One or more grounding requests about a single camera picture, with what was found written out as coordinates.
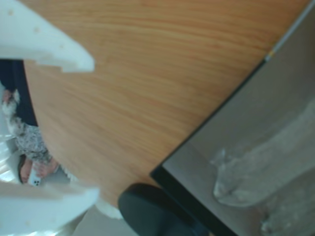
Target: white object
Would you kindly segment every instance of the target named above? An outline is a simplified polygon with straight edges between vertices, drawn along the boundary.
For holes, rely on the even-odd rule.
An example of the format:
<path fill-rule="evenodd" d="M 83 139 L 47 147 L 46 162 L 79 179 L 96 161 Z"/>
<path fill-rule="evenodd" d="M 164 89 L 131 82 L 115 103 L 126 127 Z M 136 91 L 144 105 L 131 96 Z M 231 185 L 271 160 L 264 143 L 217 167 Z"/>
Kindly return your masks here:
<path fill-rule="evenodd" d="M 17 0 L 0 0 L 0 35 L 0 58 L 94 71 L 93 57 L 79 43 Z"/>
<path fill-rule="evenodd" d="M 7 160 L 11 156 L 12 151 L 15 151 L 14 139 L 0 142 L 0 163 Z"/>
<path fill-rule="evenodd" d="M 79 179 L 74 176 L 66 167 L 61 166 L 61 169 L 63 170 L 63 172 L 66 174 L 66 176 L 68 177 L 68 179 L 70 181 L 78 181 Z"/>
<path fill-rule="evenodd" d="M 5 91 L 5 88 L 0 83 L 0 101 L 3 98 L 4 91 Z M 8 130 L 8 127 L 7 127 L 7 124 L 6 124 L 5 115 L 3 114 L 3 112 L 0 112 L 0 142 L 6 141 L 6 140 L 9 140 L 9 139 L 12 139 L 12 138 L 13 138 L 13 135 Z"/>
<path fill-rule="evenodd" d="M 99 189 L 81 183 L 33 188 L 0 182 L 0 235 L 57 229 L 98 199 Z"/>
<path fill-rule="evenodd" d="M 121 212 L 114 206 L 110 205 L 108 202 L 104 201 L 102 198 L 99 198 L 95 204 L 98 211 L 111 219 L 120 220 L 123 218 Z"/>
<path fill-rule="evenodd" d="M 33 168 L 36 163 L 33 162 L 31 167 L 31 173 L 28 179 L 28 184 L 32 186 L 39 186 L 41 182 L 41 178 L 37 176 L 36 170 Z"/>

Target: person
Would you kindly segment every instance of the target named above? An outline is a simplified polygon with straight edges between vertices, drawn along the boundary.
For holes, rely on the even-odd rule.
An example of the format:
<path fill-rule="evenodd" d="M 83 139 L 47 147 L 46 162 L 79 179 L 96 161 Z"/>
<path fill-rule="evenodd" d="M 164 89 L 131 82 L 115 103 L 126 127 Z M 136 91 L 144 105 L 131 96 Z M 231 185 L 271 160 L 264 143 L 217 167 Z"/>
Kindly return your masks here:
<path fill-rule="evenodd" d="M 58 170 L 59 163 L 54 158 L 51 158 L 48 164 L 36 162 L 35 166 L 33 166 L 32 160 L 26 158 L 24 154 L 21 155 L 18 164 L 18 175 L 21 183 L 28 182 L 32 167 L 36 170 L 38 177 L 45 178 Z"/>
<path fill-rule="evenodd" d="M 22 61 L 0 60 L 0 77 L 5 91 L 2 111 L 9 132 L 22 153 L 18 164 L 21 183 L 27 183 L 33 166 L 40 178 L 54 173 L 58 162 L 49 153 L 37 125 Z"/>

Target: wooden table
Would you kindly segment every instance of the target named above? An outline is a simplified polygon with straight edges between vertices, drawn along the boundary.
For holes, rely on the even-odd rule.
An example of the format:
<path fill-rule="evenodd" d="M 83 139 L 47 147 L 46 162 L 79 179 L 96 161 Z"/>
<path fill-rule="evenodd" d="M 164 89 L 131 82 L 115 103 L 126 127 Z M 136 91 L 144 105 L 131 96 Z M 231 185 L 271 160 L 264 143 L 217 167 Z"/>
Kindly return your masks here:
<path fill-rule="evenodd" d="M 96 60 L 26 63 L 49 150 L 115 204 L 243 81 L 308 0 L 23 0 Z"/>

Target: hand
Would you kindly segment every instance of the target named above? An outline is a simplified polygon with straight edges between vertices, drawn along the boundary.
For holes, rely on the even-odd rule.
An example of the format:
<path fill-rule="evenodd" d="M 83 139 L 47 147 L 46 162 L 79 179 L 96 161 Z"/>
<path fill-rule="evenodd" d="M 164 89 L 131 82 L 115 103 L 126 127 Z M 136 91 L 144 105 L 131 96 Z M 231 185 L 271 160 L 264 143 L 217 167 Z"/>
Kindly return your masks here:
<path fill-rule="evenodd" d="M 34 170 L 36 170 L 38 177 L 45 178 L 46 176 L 52 174 L 58 166 L 59 163 L 52 158 L 48 165 L 42 163 L 35 163 Z"/>
<path fill-rule="evenodd" d="M 8 102 L 11 96 L 12 93 L 9 90 L 5 90 L 2 97 L 3 102 Z"/>

